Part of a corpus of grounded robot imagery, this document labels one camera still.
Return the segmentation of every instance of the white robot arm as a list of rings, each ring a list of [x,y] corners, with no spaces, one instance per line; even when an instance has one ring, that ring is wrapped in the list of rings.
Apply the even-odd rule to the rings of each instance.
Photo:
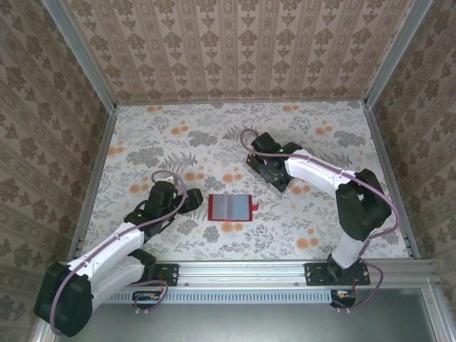
[[[176,214],[197,209],[202,200],[199,189],[179,194],[176,184],[157,181],[149,199],[128,214],[107,239],[87,254],[67,264],[56,262],[46,270],[33,312],[48,323],[51,313],[55,314],[55,327],[68,337],[76,335],[109,296],[137,281],[155,280],[156,258],[140,247],[171,224]],[[177,283],[176,279],[167,283],[172,285],[172,281]]]
[[[252,142],[253,149],[241,141],[251,152],[247,157],[247,165],[273,191],[283,193],[293,178],[300,178],[336,200],[343,233],[328,257],[327,269],[335,283],[350,276],[349,270],[359,260],[359,254],[368,243],[371,233],[391,215],[390,206],[377,194],[349,178],[351,176],[362,181],[382,194],[374,173],[367,169],[360,172],[343,170],[314,157],[295,143],[280,146],[268,133],[256,137]]]

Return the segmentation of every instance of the cable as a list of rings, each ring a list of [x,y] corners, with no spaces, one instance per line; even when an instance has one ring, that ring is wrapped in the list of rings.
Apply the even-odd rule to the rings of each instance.
[[[370,244],[370,242],[372,241],[372,239],[375,239],[376,237],[382,237],[383,235],[387,235],[387,234],[390,234],[391,232],[394,232],[399,226],[400,226],[400,215],[399,215],[399,211],[398,211],[398,208],[396,208],[396,206],[394,205],[393,202],[391,202],[391,199],[387,198],[385,196],[385,194],[383,194],[380,190],[374,188],[372,185],[366,183],[366,182],[363,182],[362,180],[359,180],[358,178],[344,172],[342,169],[339,169],[337,167],[334,167],[334,166],[331,166],[331,165],[327,165],[326,163],[324,162],[321,162],[320,160],[317,160],[315,158],[313,158],[312,156],[310,155],[298,155],[298,154],[295,154],[295,153],[290,153],[290,154],[287,154],[287,153],[284,153],[284,154],[280,154],[280,153],[263,153],[263,152],[257,152],[253,149],[251,149],[250,147],[247,146],[247,144],[244,142],[244,134],[246,132],[251,132],[251,133],[254,133],[257,137],[258,137],[258,132],[255,131],[255,130],[252,130],[251,128],[246,128],[244,129],[243,131],[241,131],[241,134],[239,136],[239,139],[241,140],[241,144],[242,146],[247,150],[249,151],[250,153],[253,153],[255,155],[261,155],[263,157],[289,157],[289,158],[299,158],[299,159],[303,159],[303,160],[306,160],[308,162],[312,162],[313,164],[317,164],[318,166],[321,166],[322,168],[324,169],[327,169],[331,172],[335,172],[335,173],[338,173],[340,174],[340,177],[345,177],[345,178],[348,178],[349,180],[353,180],[354,182],[358,183],[359,185],[361,185],[362,187],[365,187],[367,190],[370,190],[371,192],[373,192],[374,194],[378,195],[383,201],[385,201],[390,207],[391,207],[391,210],[394,212],[394,215],[395,215],[395,218],[396,218],[396,221],[395,221],[395,224],[391,227],[391,228],[388,228],[387,230],[384,230],[382,232],[379,232],[377,234],[372,234],[371,236],[369,236],[369,238],[367,239],[366,243],[364,244],[363,248],[360,250],[359,252],[359,257],[361,257],[361,255],[363,255],[363,253],[366,251],[366,249],[368,248],[368,245]]]
[[[148,311],[155,310],[165,300],[166,296],[168,295],[168,289],[169,289],[167,282],[163,281],[163,280],[150,280],[150,281],[144,281],[143,283],[130,284],[130,287],[138,287],[138,286],[151,285],[151,284],[160,284],[162,286],[164,285],[165,292],[151,308],[147,309]],[[138,294],[135,297],[135,302],[133,303],[133,306],[135,307],[136,312],[139,312],[139,310],[141,310],[140,308],[138,308],[138,299],[141,298],[142,296],[145,296],[145,294]]]
[[[382,237],[384,235],[390,234],[390,233],[394,232],[400,226],[400,215],[399,215],[398,208],[394,205],[394,203],[389,198],[387,198],[385,196],[385,194],[383,194],[378,189],[374,188],[372,185],[370,185],[370,184],[368,184],[366,182],[363,182],[362,180],[359,180],[358,178],[356,178],[356,177],[344,172],[342,169],[338,169],[337,167],[333,167],[331,165],[327,165],[326,163],[323,163],[320,160],[317,160],[317,159],[313,158],[310,155],[298,155],[298,154],[294,154],[294,153],[291,153],[291,154],[285,154],[285,153],[284,154],[279,154],[279,153],[257,152],[255,150],[251,149],[250,147],[248,147],[247,144],[244,142],[244,134],[246,132],[254,133],[256,137],[258,137],[259,134],[258,134],[258,132],[256,130],[253,130],[251,128],[246,128],[243,131],[241,131],[241,134],[239,136],[241,144],[250,153],[253,153],[255,155],[260,155],[260,156],[263,156],[263,157],[288,157],[288,158],[291,157],[291,158],[299,158],[299,159],[306,160],[308,162],[312,162],[313,164],[317,164],[318,166],[321,166],[322,168],[325,168],[325,169],[327,169],[327,170],[329,170],[331,172],[335,172],[335,173],[340,174],[341,177],[346,177],[349,180],[353,180],[354,182],[358,183],[362,187],[365,187],[367,190],[370,190],[374,194],[378,195],[383,201],[385,201],[391,207],[391,210],[394,212],[394,215],[395,215],[395,224],[391,228],[388,228],[388,229],[386,229],[386,230],[384,230],[382,232],[379,232],[377,234],[372,234],[371,236],[369,236],[369,238],[367,239],[367,241],[364,244],[363,248],[360,250],[360,252],[358,254],[358,258],[360,259],[360,261],[362,261],[367,266],[376,269],[380,273],[380,279],[378,280],[378,283],[375,286],[375,288],[372,291],[372,293],[369,295],[369,297],[365,301],[359,303],[358,305],[352,306],[351,308],[346,308],[346,309],[348,311],[348,310],[358,309],[358,308],[366,305],[372,299],[373,295],[377,292],[377,290],[380,288],[381,284],[383,283],[384,274],[383,274],[383,271],[380,269],[380,267],[367,262],[366,260],[362,259],[361,256],[364,254],[364,252],[366,251],[366,249],[368,248],[370,242],[373,239],[375,239],[376,237]],[[336,304],[340,304],[342,307],[346,307],[343,304],[338,303],[338,302],[336,302]]]
[[[336,303],[337,305],[339,305],[341,308],[345,308],[347,310],[347,312],[349,312],[350,310],[359,309],[360,307],[365,306],[372,299],[374,294],[378,291],[378,289],[380,288],[380,286],[383,283],[383,278],[385,276],[380,267],[378,267],[378,266],[376,266],[374,264],[371,264],[370,262],[367,262],[365,259],[362,259],[362,258],[360,258],[360,261],[363,262],[365,265],[367,265],[369,267],[372,267],[373,269],[376,269],[378,271],[378,273],[380,273],[380,279],[378,280],[377,285],[375,285],[374,289],[370,293],[369,297],[366,300],[362,301],[361,303],[356,304],[355,306],[352,306],[351,308],[348,308],[347,306],[343,305],[339,301],[333,300],[333,302]]]
[[[114,241],[118,240],[118,238],[123,237],[124,235],[126,235],[126,234],[128,234],[130,232],[133,232],[133,231],[135,231],[135,230],[137,230],[139,228],[142,228],[144,226],[148,226],[149,224],[154,224],[154,223],[157,223],[157,222],[161,222],[161,221],[167,219],[168,217],[171,217],[172,215],[176,214],[179,211],[179,209],[182,207],[182,205],[184,205],[185,199],[187,197],[187,195],[186,195],[187,194],[187,189],[185,187],[185,183],[184,183],[183,179],[178,174],[176,174],[174,172],[171,172],[171,171],[168,171],[168,170],[157,170],[154,173],[152,173],[151,179],[152,179],[153,182],[155,182],[155,176],[158,173],[166,173],[168,175],[176,177],[179,180],[179,182],[181,182],[182,188],[183,188],[182,200],[180,201],[178,206],[174,210],[169,212],[168,214],[163,215],[162,217],[158,217],[157,219],[151,219],[150,221],[147,221],[147,222],[144,222],[144,223],[139,224],[137,226],[128,228],[128,229],[124,230],[123,232],[119,233],[117,236],[112,237],[107,242],[102,244],[101,247],[97,248],[91,255],[89,255],[87,257],[86,260],[82,261],[77,267],[74,268],[73,271],[71,271],[68,274],[68,276],[65,277],[65,279],[62,281],[61,285],[58,287],[56,295],[54,296],[54,300],[53,300],[52,305],[51,305],[51,314],[50,314],[50,317],[49,317],[49,324],[51,325],[51,330],[52,330],[52,332],[55,335],[63,336],[63,334],[60,331],[58,331],[57,328],[56,328],[56,308],[57,308],[58,300],[60,299],[60,296],[61,296],[61,294],[63,292],[63,289],[65,288],[66,284],[70,281],[71,277],[74,276],[80,269],[82,269],[83,267],[87,266],[88,263],[93,260],[93,258],[95,258],[97,255],[99,255],[101,253],[101,251],[103,251],[106,247],[108,247]]]

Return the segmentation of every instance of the aluminum frame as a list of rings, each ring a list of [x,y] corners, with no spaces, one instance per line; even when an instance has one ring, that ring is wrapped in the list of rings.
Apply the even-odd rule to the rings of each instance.
[[[446,306],[441,305],[442,297],[435,295],[432,287],[436,284],[437,276],[432,261],[424,259],[369,259],[369,262],[379,266],[384,273],[382,289],[422,289],[426,296],[432,296],[436,305],[428,309],[432,326],[438,341],[453,341],[444,339],[454,336],[454,326],[448,323],[445,316]],[[170,291],[230,291],[235,290],[296,290],[315,291],[324,289],[349,289],[351,286],[307,286],[304,276],[304,265],[325,260],[292,260],[292,261],[159,261],[159,264],[179,264],[179,281],[177,287]],[[380,274],[376,269],[369,268],[370,286],[359,286],[362,289],[372,289],[378,283]],[[154,286],[144,286],[141,290],[156,289]],[[125,290],[138,288],[126,287]],[[50,326],[40,320],[33,342],[54,341],[55,336]]]
[[[455,324],[448,310],[442,289],[436,289],[429,283],[421,291],[437,340],[456,341]]]
[[[404,240],[407,247],[410,249],[412,257],[419,259],[420,251],[418,250],[418,245],[413,235],[412,226],[405,211],[404,202],[400,196],[398,183],[394,178],[393,167],[391,166],[388,154],[386,152],[385,144],[383,143],[382,135],[380,133],[380,128],[378,127],[377,120],[372,108],[369,108],[367,105],[364,105],[364,114],[366,115],[366,120],[368,121],[368,126],[370,129],[370,134],[372,135],[373,143],[375,149],[377,150],[378,159],[380,160],[380,166],[382,167],[383,174],[385,175],[385,181],[388,186],[388,191],[390,193],[393,203],[399,210],[400,218],[402,220],[401,228],[404,234]]]
[[[108,113],[115,110],[115,97],[112,94],[108,84],[93,60],[89,49],[85,45],[76,26],[71,20],[71,16],[65,10],[62,1],[43,0],[52,19],[56,22],[58,30],[62,33],[66,43],[70,46],[74,56],[78,60],[84,73],[87,75],[93,89],[98,94],[101,102]]]
[[[106,157],[108,156],[109,144],[113,137],[115,121],[117,120],[117,113],[109,114],[108,121],[106,122],[103,138],[101,139],[100,148],[98,149],[97,158],[93,166],[92,175],[88,183],[87,191],[85,194],[81,213],[79,214],[78,222],[71,241],[70,250],[68,252],[67,260],[71,261],[75,258],[76,254],[82,249],[84,236],[86,235],[90,217],[92,216],[93,206],[100,185],[101,175],[105,167]]]
[[[404,22],[400,26],[391,47],[386,53],[386,56],[366,93],[365,101],[368,107],[373,107],[382,93],[432,2],[433,0],[418,0],[414,1],[410,6],[410,10],[405,16]]]

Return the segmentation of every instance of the wallpaper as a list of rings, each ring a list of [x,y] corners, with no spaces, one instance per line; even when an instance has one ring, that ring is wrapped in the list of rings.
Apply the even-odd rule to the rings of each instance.
[[[277,197],[244,167],[244,128],[268,132],[281,145],[298,143],[347,170],[368,168],[387,193],[360,101],[119,106],[116,113],[84,252],[147,199],[150,175],[165,169],[201,189],[204,202],[143,247],[158,260],[326,259],[343,232],[335,199],[301,180]],[[209,221],[209,194],[252,195],[259,208],[251,222]],[[366,257],[408,257],[400,230],[374,240]]]
[[[361,99],[411,0],[63,0],[117,103]]]
[[[456,317],[456,2],[435,0],[374,111],[420,251]]]
[[[40,1],[0,1],[0,341],[65,260],[107,113]]]

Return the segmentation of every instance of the floor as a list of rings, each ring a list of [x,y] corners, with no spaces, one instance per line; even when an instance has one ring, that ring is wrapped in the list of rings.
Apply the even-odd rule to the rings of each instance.
[[[84,252],[147,199],[152,172],[166,169],[200,188],[205,201],[143,247],[159,260],[325,259],[342,232],[334,199],[305,181],[278,198],[244,168],[243,128],[293,141],[348,170],[368,168],[387,190],[358,101],[127,106],[117,114]],[[208,221],[207,196],[221,193],[253,195],[253,221]],[[384,227],[393,223],[390,217]],[[374,241],[366,257],[408,257],[401,233]]]

